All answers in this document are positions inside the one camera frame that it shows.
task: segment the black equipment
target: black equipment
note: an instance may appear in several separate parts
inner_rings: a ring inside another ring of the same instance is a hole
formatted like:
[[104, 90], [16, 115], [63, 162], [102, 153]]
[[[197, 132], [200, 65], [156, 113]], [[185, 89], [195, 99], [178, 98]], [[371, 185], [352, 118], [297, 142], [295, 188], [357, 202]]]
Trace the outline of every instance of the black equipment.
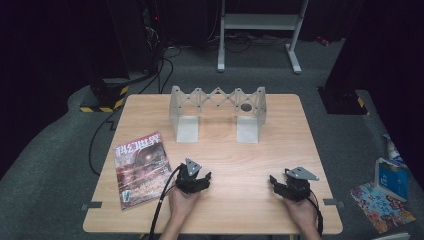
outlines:
[[[321, 211], [319, 210], [318, 201], [316, 199], [315, 194], [312, 192], [310, 188], [310, 184], [308, 180], [319, 180], [317, 176], [310, 173], [308, 170], [303, 167], [297, 167], [293, 170], [285, 169], [285, 175], [287, 176], [286, 183], [284, 185], [282, 183], [277, 182], [273, 176], [269, 176], [269, 181], [274, 186], [274, 192], [278, 195], [288, 198], [292, 201], [300, 202], [303, 200], [309, 201], [317, 211], [318, 215], [318, 233], [321, 236], [323, 231], [323, 217]], [[314, 203], [309, 196], [314, 194], [315, 201]]]
[[64, 28], [91, 90], [81, 110], [115, 111], [128, 85], [158, 72], [166, 42], [162, 0], [65, 2]]
[[185, 193], [200, 192], [208, 188], [212, 173], [206, 174], [205, 178], [196, 179], [202, 166], [189, 158], [186, 158], [186, 164], [181, 163], [180, 172], [175, 181], [177, 187]]
[[196, 179], [197, 175], [199, 174], [199, 170], [202, 168], [201, 165], [194, 162], [193, 160], [186, 158], [186, 164], [181, 163], [180, 166], [178, 166], [169, 176], [168, 181], [165, 184], [165, 187], [163, 188], [162, 194], [159, 198], [158, 206], [156, 207], [155, 215], [153, 217], [152, 226], [150, 228], [150, 234], [149, 239], [154, 239], [155, 234], [155, 226], [156, 221], [159, 217], [160, 208], [163, 203], [163, 199], [166, 196], [166, 193], [174, 186], [168, 189], [168, 184], [171, 182], [172, 177], [174, 174], [178, 172], [177, 180], [175, 181], [175, 186], [177, 186], [181, 191], [189, 194], [189, 193], [195, 193], [200, 192], [206, 188], [209, 187], [209, 180], [211, 179], [212, 173], [209, 172], [206, 174], [205, 178], [202, 179]]

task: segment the hand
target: hand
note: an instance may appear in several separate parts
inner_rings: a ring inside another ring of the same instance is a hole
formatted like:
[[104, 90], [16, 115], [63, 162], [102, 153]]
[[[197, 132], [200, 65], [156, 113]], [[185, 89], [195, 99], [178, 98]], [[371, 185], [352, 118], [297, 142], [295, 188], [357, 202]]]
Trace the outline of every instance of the hand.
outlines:
[[185, 220], [193, 210], [200, 192], [185, 193], [177, 187], [173, 187], [169, 192], [169, 206], [171, 207], [171, 217]]
[[190, 215], [199, 199], [200, 192], [187, 194], [177, 187], [169, 191], [171, 217], [166, 224], [160, 240], [176, 240], [186, 218]]
[[287, 198], [283, 198], [283, 202], [286, 204], [293, 222], [307, 240], [321, 239], [316, 226], [317, 211], [312, 203], [306, 199], [295, 202]]

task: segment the gray carpet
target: gray carpet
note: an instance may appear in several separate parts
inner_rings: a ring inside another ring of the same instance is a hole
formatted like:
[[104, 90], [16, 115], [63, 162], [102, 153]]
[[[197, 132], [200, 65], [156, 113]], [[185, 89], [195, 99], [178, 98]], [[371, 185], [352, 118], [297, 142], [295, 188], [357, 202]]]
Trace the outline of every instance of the gray carpet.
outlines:
[[[382, 137], [385, 127], [366, 91], [358, 91], [358, 95], [365, 101], [369, 115], [328, 115], [325, 112], [317, 87], [325, 85], [342, 45], [343, 42], [336, 42], [323, 47], [315, 42], [298, 42], [296, 54], [302, 67], [301, 75], [293, 74], [282, 44], [251, 46], [240, 53], [230, 50], [241, 51], [246, 45], [228, 44], [224, 73], [216, 71], [216, 49], [170, 49], [166, 57], [174, 68], [164, 93], [169, 93], [172, 85], [179, 86], [184, 92], [191, 92], [196, 87], [205, 92], [216, 87], [231, 92], [240, 87], [246, 93], [264, 86], [267, 93], [299, 95], [333, 195], [345, 205], [339, 209], [343, 232], [324, 236], [324, 239], [365, 240], [380, 234], [356, 205], [349, 190], [371, 182], [375, 160], [387, 156]], [[170, 72], [171, 65], [165, 61], [161, 84]], [[148, 82], [131, 85], [129, 94], [138, 93]], [[86, 233], [82, 228], [86, 212], [80, 208], [90, 202], [98, 180], [88, 164], [89, 145], [97, 127], [109, 116], [108, 113], [79, 111], [87, 90], [85, 87], [69, 98], [68, 113], [41, 131], [1, 180], [0, 239], [139, 238], [138, 234]], [[158, 80], [144, 93], [158, 93]], [[115, 125], [119, 116], [120, 112], [111, 119]], [[101, 171], [113, 135], [114, 131], [107, 123], [95, 136], [91, 157], [97, 171]], [[417, 221], [387, 234], [407, 231], [412, 235], [411, 239], [422, 239], [424, 210], [419, 206], [424, 194], [412, 176], [409, 185], [407, 207]], [[259, 239], [257, 236], [232, 237]], [[273, 239], [288, 237], [274, 236]]]

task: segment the magazine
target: magazine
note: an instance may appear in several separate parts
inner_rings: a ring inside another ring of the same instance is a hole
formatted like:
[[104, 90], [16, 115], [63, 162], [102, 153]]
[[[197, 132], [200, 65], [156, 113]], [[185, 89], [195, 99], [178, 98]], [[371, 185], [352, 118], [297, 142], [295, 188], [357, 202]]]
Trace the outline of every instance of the magazine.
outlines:
[[379, 233], [416, 220], [404, 202], [374, 188], [373, 182], [351, 189], [350, 194]]
[[171, 167], [158, 131], [115, 147], [121, 209], [159, 198]]

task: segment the metal stand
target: metal stand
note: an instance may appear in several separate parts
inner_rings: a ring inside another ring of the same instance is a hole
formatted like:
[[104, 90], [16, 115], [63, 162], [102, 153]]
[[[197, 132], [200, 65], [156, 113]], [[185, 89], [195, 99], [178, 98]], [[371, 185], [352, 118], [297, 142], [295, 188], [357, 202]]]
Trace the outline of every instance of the metal stand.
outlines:
[[[184, 115], [184, 107], [192, 105], [201, 112], [206, 102], [211, 102], [216, 107], [222, 106], [225, 102], [231, 102], [237, 115], [237, 141], [259, 142], [260, 129], [266, 120], [264, 87], [259, 87], [252, 94], [245, 94], [240, 88], [236, 88], [230, 94], [226, 94], [220, 88], [216, 88], [210, 94], [204, 93], [201, 88], [196, 88], [191, 94], [185, 94], [179, 87], [173, 86], [169, 103], [169, 119], [174, 127], [177, 142], [198, 141], [199, 116]], [[243, 116], [241, 112], [248, 113], [250, 116]]]
[[225, 29], [262, 29], [262, 30], [291, 30], [293, 36], [286, 50], [295, 74], [301, 73], [294, 48], [305, 17], [309, 0], [303, 0], [299, 14], [226, 14], [225, 0], [222, 0], [221, 29], [218, 51], [218, 72], [225, 71]]

